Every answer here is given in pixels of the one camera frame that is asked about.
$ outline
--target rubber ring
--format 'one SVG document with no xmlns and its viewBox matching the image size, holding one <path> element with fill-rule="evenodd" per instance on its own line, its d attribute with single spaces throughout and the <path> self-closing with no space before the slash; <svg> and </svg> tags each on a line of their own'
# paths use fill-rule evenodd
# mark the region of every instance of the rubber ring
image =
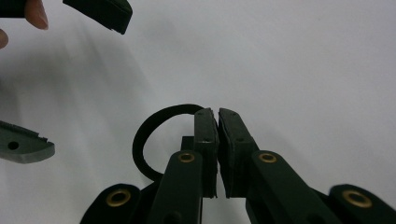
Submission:
<svg viewBox="0 0 396 224">
<path fill-rule="evenodd" d="M 147 140 L 149 139 L 149 136 L 161 124 L 163 124 L 170 118 L 182 114 L 193 115 L 201 109 L 204 108 L 199 105 L 174 105 L 158 111 L 157 113 L 148 117 L 148 119 L 143 122 L 143 124 L 137 130 L 137 133 L 134 136 L 134 142 L 132 144 L 132 155 L 134 157 L 134 163 L 143 175 L 153 181 L 159 180 L 161 179 L 161 177 L 163 177 L 163 174 L 152 169 L 145 161 L 143 149 Z"/>
</svg>

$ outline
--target black object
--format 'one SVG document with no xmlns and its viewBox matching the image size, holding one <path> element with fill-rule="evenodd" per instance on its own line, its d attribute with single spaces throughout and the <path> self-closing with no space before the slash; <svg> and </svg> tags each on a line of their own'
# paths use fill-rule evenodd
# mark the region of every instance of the black object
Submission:
<svg viewBox="0 0 396 224">
<path fill-rule="evenodd" d="M 2 0 L 0 18 L 24 18 L 26 0 Z"/>
<path fill-rule="evenodd" d="M 185 113 L 194 113 L 194 136 L 183 136 L 181 150 L 171 157 L 164 175 L 153 171 L 144 161 L 144 144 L 165 120 Z M 309 188 L 280 155 L 259 150 L 240 116 L 229 109 L 220 109 L 218 127 L 210 108 L 165 108 L 140 127 L 133 155 L 154 183 L 142 190 L 124 187 L 134 189 L 131 197 L 117 191 L 119 185 L 106 189 L 81 223 L 201 223 L 202 199 L 216 196 L 218 155 L 226 196 L 247 199 L 251 223 L 396 223 L 396 212 L 365 189 L 340 185 L 327 196 Z M 104 202 L 117 192 L 122 193 L 115 201 L 125 205 L 113 209 Z"/>
<path fill-rule="evenodd" d="M 64 0 L 64 3 L 122 35 L 132 17 L 127 0 Z"/>
<path fill-rule="evenodd" d="M 127 0 L 64 0 L 64 3 L 122 35 L 133 13 Z M 26 0 L 2 0 L 0 18 L 24 18 L 25 4 Z"/>
<path fill-rule="evenodd" d="M 38 133 L 0 121 L 0 158 L 17 163 L 43 161 L 55 154 L 55 146 Z"/>
</svg>

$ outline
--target white surface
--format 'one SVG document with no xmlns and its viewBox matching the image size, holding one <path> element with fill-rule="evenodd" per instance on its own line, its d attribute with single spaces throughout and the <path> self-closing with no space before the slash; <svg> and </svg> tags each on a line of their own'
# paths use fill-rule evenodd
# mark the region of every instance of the white surface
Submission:
<svg viewBox="0 0 396 224">
<path fill-rule="evenodd" d="M 315 189 L 350 183 L 396 207 L 396 2 L 136 0 L 125 35 L 44 4 L 46 32 L 0 22 L 0 119 L 56 154 L 0 161 L 2 224 L 79 223 L 103 189 L 145 187 L 134 134 L 183 103 L 237 111 Z M 166 122 L 146 145 L 150 164 L 163 171 L 192 130 L 189 116 Z M 203 223 L 248 223 L 243 200 L 218 188 Z"/>
</svg>

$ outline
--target black rubber band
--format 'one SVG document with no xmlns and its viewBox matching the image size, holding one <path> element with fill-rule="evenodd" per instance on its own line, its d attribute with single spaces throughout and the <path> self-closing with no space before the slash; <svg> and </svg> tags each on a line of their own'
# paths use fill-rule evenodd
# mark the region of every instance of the black rubber band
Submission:
<svg viewBox="0 0 396 224">
<path fill-rule="evenodd" d="M 143 148 L 149 139 L 149 136 L 155 131 L 155 129 L 174 116 L 182 114 L 193 115 L 201 109 L 203 109 L 203 107 L 199 105 L 174 105 L 158 111 L 143 122 L 134 136 L 134 143 L 132 145 L 134 163 L 143 175 L 153 181 L 156 181 L 163 176 L 163 174 L 153 170 L 147 164 L 143 155 Z"/>
</svg>

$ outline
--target hole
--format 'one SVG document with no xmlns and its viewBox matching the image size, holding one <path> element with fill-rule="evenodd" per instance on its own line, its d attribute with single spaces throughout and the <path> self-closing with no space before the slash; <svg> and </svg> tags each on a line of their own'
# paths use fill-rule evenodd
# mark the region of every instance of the hole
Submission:
<svg viewBox="0 0 396 224">
<path fill-rule="evenodd" d="M 190 153 L 183 153 L 178 155 L 178 159 L 182 162 L 191 162 L 193 160 L 195 160 L 194 155 L 190 154 Z"/>
<path fill-rule="evenodd" d="M 360 208 L 369 208 L 373 206 L 372 201 L 367 196 L 354 189 L 344 190 L 343 197 L 347 202 Z"/>
<path fill-rule="evenodd" d="M 131 193 L 128 189 L 116 189 L 107 195 L 106 202 L 110 207 L 119 207 L 128 203 Z"/>
<path fill-rule="evenodd" d="M 180 224 L 180 223 L 181 223 L 181 214 L 178 211 L 168 213 L 163 218 L 163 224 Z"/>
<path fill-rule="evenodd" d="M 276 162 L 276 157 L 271 153 L 262 153 L 260 154 L 259 158 L 264 162 Z"/>
<path fill-rule="evenodd" d="M 320 217 L 319 215 L 311 214 L 309 215 L 306 220 L 312 224 L 325 224 L 326 221 Z"/>
<path fill-rule="evenodd" d="M 15 149 L 17 149 L 18 147 L 20 147 L 20 144 L 17 143 L 17 142 L 10 142 L 10 143 L 8 143 L 8 149 L 10 149 L 10 150 L 15 150 Z"/>
</svg>

